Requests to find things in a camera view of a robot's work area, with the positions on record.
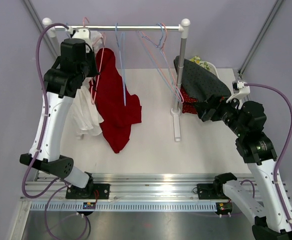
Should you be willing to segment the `red polka dot skirt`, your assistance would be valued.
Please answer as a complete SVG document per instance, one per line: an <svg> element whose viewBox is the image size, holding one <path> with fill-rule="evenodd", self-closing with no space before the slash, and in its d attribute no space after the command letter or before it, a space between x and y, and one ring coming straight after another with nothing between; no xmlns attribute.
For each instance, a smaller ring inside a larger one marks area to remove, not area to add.
<svg viewBox="0 0 292 240"><path fill-rule="evenodd" d="M197 111L196 111L196 109L194 107L194 103L197 103L198 100L196 98L190 97L186 93L186 91L185 91L185 89L183 87L181 87L180 92L181 92L181 95L182 95L182 97L184 99L184 101L182 103L182 113L183 114L188 113L188 114L196 115Z"/></svg>

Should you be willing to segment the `dark grey dotted skirt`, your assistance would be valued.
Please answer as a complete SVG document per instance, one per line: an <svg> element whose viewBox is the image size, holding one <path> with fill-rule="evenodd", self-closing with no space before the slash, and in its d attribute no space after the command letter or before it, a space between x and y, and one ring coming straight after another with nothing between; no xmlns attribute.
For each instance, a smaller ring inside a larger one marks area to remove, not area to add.
<svg viewBox="0 0 292 240"><path fill-rule="evenodd" d="M217 76L188 59L184 59L181 87L200 103L231 96L230 89Z"/></svg>

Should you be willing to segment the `white skirt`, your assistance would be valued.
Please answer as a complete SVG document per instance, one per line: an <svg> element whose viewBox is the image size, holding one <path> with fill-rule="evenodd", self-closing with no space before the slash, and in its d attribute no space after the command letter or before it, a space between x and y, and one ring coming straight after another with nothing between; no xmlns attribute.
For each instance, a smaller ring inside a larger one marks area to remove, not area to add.
<svg viewBox="0 0 292 240"><path fill-rule="evenodd" d="M94 42L100 32L90 32L91 41ZM90 84L91 77L88 77L84 80L81 88L77 90L70 108L78 139L83 139L85 136L97 136L102 133L100 124L104 122L104 119L99 114L96 105L91 103Z"/></svg>

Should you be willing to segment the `lemon print skirt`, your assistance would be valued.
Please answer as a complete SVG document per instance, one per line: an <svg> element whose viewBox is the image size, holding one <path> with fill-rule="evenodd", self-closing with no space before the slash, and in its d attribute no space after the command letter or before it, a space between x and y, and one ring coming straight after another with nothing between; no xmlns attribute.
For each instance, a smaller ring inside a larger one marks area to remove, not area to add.
<svg viewBox="0 0 292 240"><path fill-rule="evenodd" d="M204 69L210 71L210 64L207 61L201 60L199 56L194 56L190 59L191 62L203 67Z"/></svg>

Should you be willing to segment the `plain red skirt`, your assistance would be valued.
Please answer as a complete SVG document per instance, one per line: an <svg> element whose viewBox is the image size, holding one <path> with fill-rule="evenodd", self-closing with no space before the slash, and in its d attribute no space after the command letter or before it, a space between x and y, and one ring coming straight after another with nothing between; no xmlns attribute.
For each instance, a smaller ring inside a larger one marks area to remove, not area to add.
<svg viewBox="0 0 292 240"><path fill-rule="evenodd" d="M127 145L131 126L142 122L142 106L137 95L128 91L123 94L122 77L111 49L99 50L96 64L101 68L99 82L90 82L89 90L96 96L96 108L103 118L100 124L102 134L117 154Z"/></svg>

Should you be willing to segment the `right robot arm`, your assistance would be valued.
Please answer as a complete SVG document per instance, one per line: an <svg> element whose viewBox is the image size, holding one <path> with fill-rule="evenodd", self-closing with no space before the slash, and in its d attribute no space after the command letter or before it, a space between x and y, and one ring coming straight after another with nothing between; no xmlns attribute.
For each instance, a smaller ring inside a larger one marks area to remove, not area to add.
<svg viewBox="0 0 292 240"><path fill-rule="evenodd" d="M281 182L273 143L263 132L267 117L262 104L210 98L194 103L201 121L223 121L237 136L236 148L251 171L262 198L259 203L232 173L215 177L213 194L232 200L250 221L257 240L292 240L292 207Z"/></svg>

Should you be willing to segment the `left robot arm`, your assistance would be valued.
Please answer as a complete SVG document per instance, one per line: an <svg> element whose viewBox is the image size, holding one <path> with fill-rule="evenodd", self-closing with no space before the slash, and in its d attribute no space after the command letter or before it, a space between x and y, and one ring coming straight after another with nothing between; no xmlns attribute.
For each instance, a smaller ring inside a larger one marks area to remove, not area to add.
<svg viewBox="0 0 292 240"><path fill-rule="evenodd" d="M54 175L84 199L94 193L93 178L74 166L74 160L60 154L65 120L83 81L98 74L95 54L85 40L68 38L60 45L61 55L43 77L43 104L33 145L20 156L20 163Z"/></svg>

